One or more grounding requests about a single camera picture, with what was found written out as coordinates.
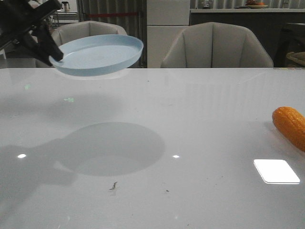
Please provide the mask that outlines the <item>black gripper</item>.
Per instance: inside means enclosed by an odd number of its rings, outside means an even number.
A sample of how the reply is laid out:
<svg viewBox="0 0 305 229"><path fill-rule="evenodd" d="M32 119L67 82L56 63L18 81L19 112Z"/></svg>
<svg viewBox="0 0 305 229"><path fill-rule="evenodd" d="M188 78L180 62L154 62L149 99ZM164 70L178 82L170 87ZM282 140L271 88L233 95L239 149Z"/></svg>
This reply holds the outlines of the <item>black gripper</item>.
<svg viewBox="0 0 305 229"><path fill-rule="evenodd" d="M2 0L0 2L0 47L29 32L37 38L38 49L44 61L50 57L55 61L63 59L63 52L52 38L48 25L43 22L48 16L61 8L57 0L48 0L34 8L28 0Z"/></svg>

